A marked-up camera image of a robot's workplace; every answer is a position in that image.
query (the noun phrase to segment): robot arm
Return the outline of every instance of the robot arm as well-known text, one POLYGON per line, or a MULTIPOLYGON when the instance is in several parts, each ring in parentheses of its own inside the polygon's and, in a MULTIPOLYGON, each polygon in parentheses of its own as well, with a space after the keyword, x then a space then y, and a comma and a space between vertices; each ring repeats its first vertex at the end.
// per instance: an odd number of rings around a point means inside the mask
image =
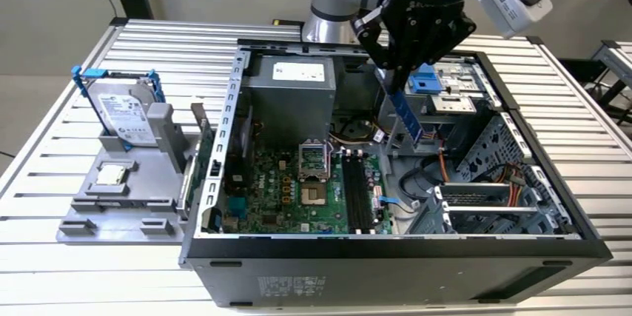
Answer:
MULTIPOLYGON (((411 71, 423 63, 435 64, 476 30, 463 12, 464 1, 380 0, 376 9, 352 21, 376 66, 390 71, 383 85, 391 95, 406 86, 411 71), (388 48, 378 42, 383 25, 390 32, 388 48)), ((506 37, 536 22, 552 8, 551 0, 482 0, 482 4, 506 37)))

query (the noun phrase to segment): sticker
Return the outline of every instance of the sticker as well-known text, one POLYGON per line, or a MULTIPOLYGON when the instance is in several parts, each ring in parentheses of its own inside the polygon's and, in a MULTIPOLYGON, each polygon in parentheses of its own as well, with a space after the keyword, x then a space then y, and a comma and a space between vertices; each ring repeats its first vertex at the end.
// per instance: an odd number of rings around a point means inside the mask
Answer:
POLYGON ((130 95, 100 94, 99 101, 119 137, 131 144, 156 144, 140 100, 130 95))
POLYGON ((263 297, 322 296, 327 277, 258 277, 263 297))
POLYGON ((384 131, 378 129, 378 132, 374 135, 374 141, 378 142, 379 144, 382 144, 383 139, 384 139, 384 131))
POLYGON ((272 69, 272 79, 276 81, 326 81, 326 65, 276 62, 272 69))

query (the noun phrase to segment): blue connector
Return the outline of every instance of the blue connector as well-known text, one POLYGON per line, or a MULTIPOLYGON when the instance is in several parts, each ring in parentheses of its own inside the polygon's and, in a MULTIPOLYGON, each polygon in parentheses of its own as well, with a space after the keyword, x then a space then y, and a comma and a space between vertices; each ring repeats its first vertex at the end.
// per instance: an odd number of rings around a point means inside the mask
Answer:
POLYGON ((246 198, 243 196, 231 196, 228 198, 228 210, 231 215, 246 219, 246 198))
POLYGON ((439 94, 444 90, 435 68, 427 64, 423 64, 418 72, 411 74, 408 86, 411 92, 416 94, 439 94))
POLYGON ((387 204, 399 204, 402 202, 398 198, 387 198, 386 196, 380 196, 379 200, 387 204))

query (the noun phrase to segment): green circuit board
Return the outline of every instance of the green circuit board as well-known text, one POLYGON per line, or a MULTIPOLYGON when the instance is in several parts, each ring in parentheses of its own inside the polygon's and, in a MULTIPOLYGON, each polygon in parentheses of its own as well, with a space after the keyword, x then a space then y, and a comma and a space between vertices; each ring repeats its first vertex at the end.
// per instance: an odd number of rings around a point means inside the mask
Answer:
MULTIPOLYGON (((238 231, 234 232, 347 234, 340 155, 331 156, 330 165, 331 175, 326 183, 300 182, 299 151, 260 150, 255 156, 250 196, 246 197, 246 218, 239 219, 238 231), (316 189, 312 189, 315 186, 319 188, 318 196, 310 195, 311 192, 316 194, 316 189)), ((367 176, 371 174, 372 184, 383 187, 375 156, 364 159, 364 169, 367 176)), ((367 190, 372 205, 374 188, 370 182, 367 190)), ((375 225, 375 233, 391 233, 387 209, 383 209, 383 214, 383 222, 375 225)))

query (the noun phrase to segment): blue drive bracket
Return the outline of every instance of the blue drive bracket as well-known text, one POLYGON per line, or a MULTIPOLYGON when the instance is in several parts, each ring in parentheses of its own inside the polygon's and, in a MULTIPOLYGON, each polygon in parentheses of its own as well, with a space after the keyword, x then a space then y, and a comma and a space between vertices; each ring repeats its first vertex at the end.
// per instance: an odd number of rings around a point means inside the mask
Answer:
POLYGON ((415 117, 414 111, 406 102, 404 93, 399 90, 395 94, 388 95, 391 102, 395 106, 395 112, 404 123, 406 130, 408 131, 411 138, 414 139, 414 144, 418 144, 419 139, 424 133, 422 129, 422 124, 415 117))
POLYGON ((84 78, 104 78, 108 75, 108 71, 88 68, 86 70, 84 74, 82 75, 82 66, 75 66, 75 67, 72 67, 71 72, 72 72, 72 81, 75 82, 75 85, 79 88, 79 92, 82 93, 82 96, 88 99, 92 110, 95 110, 95 113, 98 114, 98 118, 99 118, 99 121, 102 123, 106 135, 112 136, 112 133, 108 130, 108 126, 106 125, 106 122, 103 121, 103 118, 99 115, 98 107, 95 106, 92 98, 90 97, 88 88, 86 88, 86 85, 83 84, 83 79, 84 78))
POLYGON ((423 64, 419 67, 419 70, 410 76, 408 87, 410 91, 416 94, 439 94, 444 91, 432 66, 423 64))
POLYGON ((147 74, 147 77, 150 78, 151 83, 155 86, 155 97, 156 97, 158 101, 162 102, 162 103, 166 103, 167 102, 166 93, 162 91, 162 83, 160 83, 159 74, 156 73, 155 70, 151 70, 147 74))
MULTIPOLYGON (((386 77, 390 75, 384 70, 376 70, 375 76, 378 77, 378 81, 380 85, 383 86, 384 92, 388 93, 387 88, 384 86, 384 81, 386 77)), ((411 110, 411 106, 406 102, 406 95, 403 91, 398 91, 392 94, 388 94, 388 99, 391 100, 391 103, 394 103, 395 107, 395 112, 398 113, 398 116, 404 123, 406 130, 408 131, 408 134, 411 138, 414 139, 414 145, 418 144, 422 135, 424 135, 424 130, 422 128, 422 124, 418 121, 418 118, 415 117, 415 113, 411 110)))

